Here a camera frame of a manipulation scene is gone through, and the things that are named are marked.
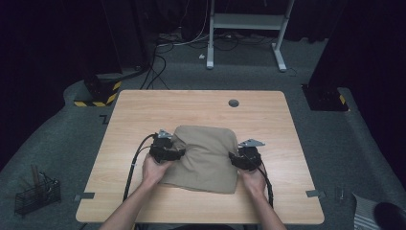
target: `gray carpet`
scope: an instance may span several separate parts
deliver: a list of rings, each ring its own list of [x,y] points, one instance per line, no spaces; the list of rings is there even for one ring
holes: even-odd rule
[[[233,44],[217,41],[217,47]],[[189,46],[162,47],[167,61],[161,75],[170,89],[279,90],[287,99],[316,189],[327,197],[320,202],[326,217],[321,225],[288,225],[289,229],[353,229],[355,201],[350,193],[375,201],[390,201],[406,208],[406,193],[371,137],[348,89],[340,88],[349,104],[348,112],[311,111],[301,89],[308,83],[323,52],[325,42],[308,44],[285,41],[282,54],[289,69],[280,73],[269,43],[239,45],[233,51],[214,51],[214,69],[206,70],[206,49]],[[164,63],[157,58],[159,72]],[[124,80],[123,89],[140,88],[144,76]],[[100,115],[111,115],[109,107],[75,107],[73,100],[82,82],[65,90],[66,105],[44,123],[0,173],[0,229],[80,229],[76,221],[79,203],[107,125]],[[155,89],[166,89],[160,80]],[[23,180],[31,180],[31,164],[61,182],[62,201],[34,211],[24,218],[14,214],[15,193],[24,191]],[[346,200],[334,200],[337,184],[346,185]],[[85,229],[97,229],[96,223]]]

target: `white metal frame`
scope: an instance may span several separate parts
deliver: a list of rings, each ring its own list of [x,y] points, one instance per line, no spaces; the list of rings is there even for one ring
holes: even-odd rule
[[[281,45],[295,0],[289,0],[284,15],[214,13],[214,2],[215,0],[212,0],[210,10],[209,45],[207,48],[208,69],[214,68],[214,28],[224,28],[280,31],[277,43],[272,43],[272,51],[280,71],[286,71],[286,65],[281,54]]]

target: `yellow and black caution tape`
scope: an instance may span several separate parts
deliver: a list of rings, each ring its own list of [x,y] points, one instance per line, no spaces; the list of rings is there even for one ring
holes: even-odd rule
[[[104,106],[110,106],[113,104],[114,100],[117,97],[117,93],[119,91],[120,85],[122,84],[121,81],[115,83],[113,85],[113,88],[111,92],[109,92],[109,97],[106,100],[106,102],[100,102],[100,101],[74,101],[75,105],[78,107],[87,107],[87,106],[97,106],[97,107],[104,107]]]
[[[346,104],[346,99],[344,99],[343,95],[340,95],[341,104]]]

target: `human hand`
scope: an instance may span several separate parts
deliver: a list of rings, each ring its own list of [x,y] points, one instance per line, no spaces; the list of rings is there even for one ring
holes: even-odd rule
[[[163,164],[155,162],[153,157],[148,153],[143,164],[143,182],[150,185],[156,185],[164,177],[167,169],[173,164],[173,161],[167,161]]]
[[[259,166],[259,168],[265,172],[263,165]],[[244,182],[245,189],[249,192],[251,196],[264,196],[265,191],[265,178],[263,177],[262,173],[259,170],[254,171],[245,171],[242,169],[238,169],[239,174]]]

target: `forearm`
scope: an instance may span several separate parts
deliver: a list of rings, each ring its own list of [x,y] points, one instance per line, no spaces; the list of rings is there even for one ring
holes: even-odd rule
[[[100,229],[131,229],[141,208],[149,199],[155,183],[143,181],[114,213],[105,221]]]
[[[251,200],[259,216],[262,229],[264,230],[285,230],[281,219],[275,213],[275,210],[271,207],[263,193],[251,193]]]

